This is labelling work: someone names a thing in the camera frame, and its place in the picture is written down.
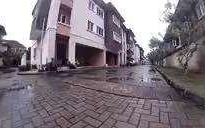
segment grass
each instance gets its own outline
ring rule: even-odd
[[[159,68],[177,85],[205,97],[205,73],[188,72],[185,75],[182,70],[175,68]]]

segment sky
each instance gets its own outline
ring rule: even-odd
[[[0,24],[5,26],[5,39],[17,40],[26,47],[32,45],[29,40],[32,15],[37,0],[0,0]],[[150,49],[149,40],[158,33],[165,34],[167,24],[162,23],[162,12],[167,0],[104,0],[111,1],[125,19],[127,28],[131,28],[137,43],[145,54]]]

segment residential street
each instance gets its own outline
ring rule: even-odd
[[[150,66],[0,74],[0,128],[205,128],[205,108],[182,99]]]

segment pillar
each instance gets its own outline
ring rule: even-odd
[[[47,27],[45,31],[45,37],[46,40],[44,43],[47,43],[47,56],[46,59],[47,63],[51,62],[52,59],[56,59],[56,32],[57,32],[57,24],[58,24],[58,14],[59,9],[61,5],[61,0],[52,0],[49,13],[48,13],[48,21],[47,21]]]
[[[76,62],[76,42],[73,41],[71,38],[69,40],[69,45],[68,45],[68,58],[71,63]]]

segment curb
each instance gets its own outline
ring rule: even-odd
[[[166,82],[175,89],[175,91],[182,96],[183,98],[191,99],[192,101],[196,102],[198,105],[205,107],[205,98],[191,92],[189,90],[186,90],[185,88],[181,87],[180,85],[177,85],[174,81],[172,81],[168,76],[166,76],[162,71],[160,71],[158,68],[153,67],[156,69],[161,76],[166,80]]]
[[[59,73],[74,73],[78,71],[92,71],[92,70],[99,70],[99,69],[111,69],[111,68],[119,68],[119,66],[109,66],[109,67],[82,67],[79,69],[69,69],[66,71],[51,71],[51,72],[34,72],[34,73],[27,73],[27,72],[18,72],[17,75],[47,75],[47,74],[59,74]]]

